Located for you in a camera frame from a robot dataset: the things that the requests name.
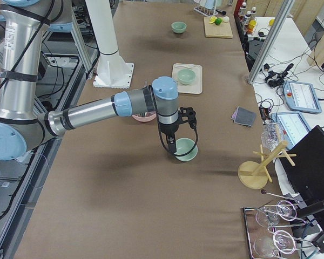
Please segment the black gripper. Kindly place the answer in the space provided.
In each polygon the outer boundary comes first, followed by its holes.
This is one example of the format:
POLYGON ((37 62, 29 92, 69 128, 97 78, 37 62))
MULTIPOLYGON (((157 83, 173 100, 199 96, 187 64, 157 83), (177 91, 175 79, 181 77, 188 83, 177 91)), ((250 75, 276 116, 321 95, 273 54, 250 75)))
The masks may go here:
POLYGON ((174 122, 172 124, 159 123, 159 126, 161 132, 165 134, 167 142, 169 142, 170 153, 175 154, 177 152, 175 133, 179 129, 178 123, 177 122, 174 122))

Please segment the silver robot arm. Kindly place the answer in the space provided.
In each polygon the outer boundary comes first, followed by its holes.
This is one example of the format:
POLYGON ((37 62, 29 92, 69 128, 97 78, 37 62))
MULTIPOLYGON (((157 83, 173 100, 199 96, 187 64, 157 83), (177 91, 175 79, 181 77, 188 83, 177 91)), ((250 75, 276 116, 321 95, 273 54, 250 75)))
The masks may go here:
POLYGON ((71 1, 1 1, 5 18, 3 61, 0 71, 0 160, 23 156, 47 141, 94 122, 156 112, 162 142, 175 154, 181 117, 178 85, 168 76, 150 86, 130 90, 134 66, 119 55, 108 2, 87 1, 90 24, 98 51, 88 59, 86 48, 69 50, 73 67, 42 61, 44 34, 70 32, 75 25, 71 1), (86 79, 97 69, 96 86, 119 88, 106 99, 63 110, 62 102, 75 90, 76 78, 86 79))

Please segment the green bowl near arm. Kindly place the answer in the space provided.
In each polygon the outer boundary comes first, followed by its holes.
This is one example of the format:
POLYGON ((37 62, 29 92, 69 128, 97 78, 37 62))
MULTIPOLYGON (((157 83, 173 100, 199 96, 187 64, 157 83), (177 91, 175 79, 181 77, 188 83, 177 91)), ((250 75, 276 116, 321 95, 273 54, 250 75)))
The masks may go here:
POLYGON ((198 154, 198 147, 195 142, 189 138, 180 138, 176 141, 176 158, 182 162, 191 161, 198 154))

